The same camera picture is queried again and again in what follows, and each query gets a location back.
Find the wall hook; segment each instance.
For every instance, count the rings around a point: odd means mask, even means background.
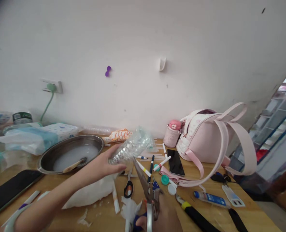
[[[163,71],[165,66],[166,66],[166,61],[167,61],[167,58],[165,57],[164,59],[160,58],[159,60],[159,71]]]

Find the plug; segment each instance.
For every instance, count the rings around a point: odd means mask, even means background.
[[[51,92],[55,92],[56,91],[56,85],[54,85],[54,84],[52,84],[52,83],[48,83],[47,85],[46,85],[46,87],[47,87],[47,89],[49,90],[49,91],[51,91]]]

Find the smartphone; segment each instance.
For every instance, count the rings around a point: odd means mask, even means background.
[[[36,183],[43,174],[39,171],[24,170],[0,186],[0,212],[12,201]]]
[[[169,169],[172,174],[184,176],[185,172],[179,157],[179,153],[175,150],[168,149],[168,156],[171,156],[169,159]]]

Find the metal basin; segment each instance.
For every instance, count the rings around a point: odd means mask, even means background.
[[[49,148],[38,161],[38,170],[45,174],[62,174],[68,166],[86,157],[81,168],[96,158],[104,147],[102,138],[96,135],[80,135],[63,140]]]

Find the stainless steel bowl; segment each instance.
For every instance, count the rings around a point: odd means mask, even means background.
[[[63,173],[62,171],[54,171],[53,167],[54,167],[55,162],[68,151],[75,149],[77,147],[80,147],[80,146],[84,146],[84,145],[95,146],[98,149],[98,154],[95,156],[97,157],[101,153],[104,147],[104,141],[101,137],[96,136],[96,135],[79,135],[79,136],[75,136],[75,137],[63,140],[55,144],[51,148],[49,148],[42,155],[42,157],[38,161],[38,170],[44,174],[62,174]],[[81,168],[85,166],[93,159],[88,160],[87,162],[78,165],[77,168]]]

